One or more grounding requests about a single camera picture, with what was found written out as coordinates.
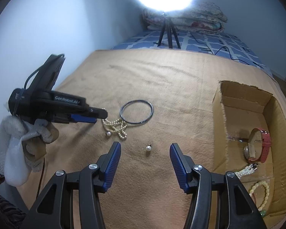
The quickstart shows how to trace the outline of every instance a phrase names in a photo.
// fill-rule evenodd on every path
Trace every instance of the cardboard box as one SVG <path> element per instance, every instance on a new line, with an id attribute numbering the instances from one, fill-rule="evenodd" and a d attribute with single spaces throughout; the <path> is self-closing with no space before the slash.
<path id="1" fill-rule="evenodd" d="M 213 100 L 214 172 L 240 171 L 248 165 L 243 149 L 254 128 L 270 133 L 272 146 L 265 163 L 240 180 L 247 190 L 261 180 L 270 185 L 264 221 L 268 228 L 286 215 L 286 120 L 271 93 L 232 81 L 221 81 Z M 264 190 L 256 189 L 256 205 L 263 202 Z"/>

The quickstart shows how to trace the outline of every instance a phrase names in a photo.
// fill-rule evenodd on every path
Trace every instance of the light stand tripod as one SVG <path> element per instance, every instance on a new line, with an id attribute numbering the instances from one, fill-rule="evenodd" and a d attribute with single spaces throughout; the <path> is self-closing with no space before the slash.
<path id="1" fill-rule="evenodd" d="M 164 13 L 162 14 L 164 17 L 164 21 L 163 21 L 163 26 L 161 29 L 161 33 L 160 33 L 160 37 L 159 37 L 159 41 L 158 41 L 158 46 L 161 45 L 162 39 L 163 39 L 163 35 L 164 35 L 164 31 L 166 29 L 167 32 L 167 41 L 168 41 L 168 48 L 173 48 L 173 42 L 172 42 L 172 32 L 175 36 L 176 42 L 177 42 L 177 46 L 179 49 L 181 49 L 180 47 L 180 43 L 178 40 L 178 36 L 176 33 L 176 29 L 175 26 L 171 20 L 171 18 L 169 16 L 166 16 Z"/>

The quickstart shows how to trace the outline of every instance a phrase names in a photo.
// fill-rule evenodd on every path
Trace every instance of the person's hand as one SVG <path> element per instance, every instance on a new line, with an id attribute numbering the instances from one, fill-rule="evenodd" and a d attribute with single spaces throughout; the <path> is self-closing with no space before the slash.
<path id="1" fill-rule="evenodd" d="M 0 124 L 0 178 L 8 184 L 22 185 L 31 170 L 42 169 L 46 144 L 58 138 L 58 130 L 45 120 L 34 125 L 19 117 L 8 116 Z"/>

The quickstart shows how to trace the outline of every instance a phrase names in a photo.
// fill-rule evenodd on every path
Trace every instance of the watch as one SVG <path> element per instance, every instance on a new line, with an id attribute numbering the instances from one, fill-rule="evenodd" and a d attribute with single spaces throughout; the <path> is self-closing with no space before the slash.
<path id="1" fill-rule="evenodd" d="M 262 152 L 258 158 L 255 152 L 256 143 L 262 143 Z M 254 128 L 250 133 L 248 144 L 244 148 L 244 156 L 251 164 L 257 162 L 264 163 L 267 159 L 270 147 L 271 139 L 269 132 L 260 128 Z"/>

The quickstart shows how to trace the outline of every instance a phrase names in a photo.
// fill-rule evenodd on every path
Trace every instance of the black bangle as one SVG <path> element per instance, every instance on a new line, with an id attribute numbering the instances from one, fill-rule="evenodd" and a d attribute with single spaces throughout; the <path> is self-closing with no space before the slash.
<path id="1" fill-rule="evenodd" d="M 150 113 L 150 115 L 148 116 L 148 118 L 146 120 L 143 120 L 143 121 L 140 121 L 140 122 L 130 122 L 130 121 L 125 120 L 125 118 L 123 117 L 122 113 L 123 113 L 123 110 L 125 109 L 125 107 L 127 107 L 128 105 L 133 104 L 135 102 L 143 102 L 143 103 L 146 103 L 146 104 L 148 104 L 150 106 L 151 113 Z M 132 124 L 132 125 L 138 125 L 138 124 L 143 124 L 143 123 L 147 122 L 153 116 L 153 114 L 154 114 L 153 105 L 150 102 L 145 101 L 145 100 L 129 101 L 123 107 L 121 107 L 121 110 L 120 110 L 120 117 L 122 118 L 122 120 L 127 122 L 128 124 Z"/>

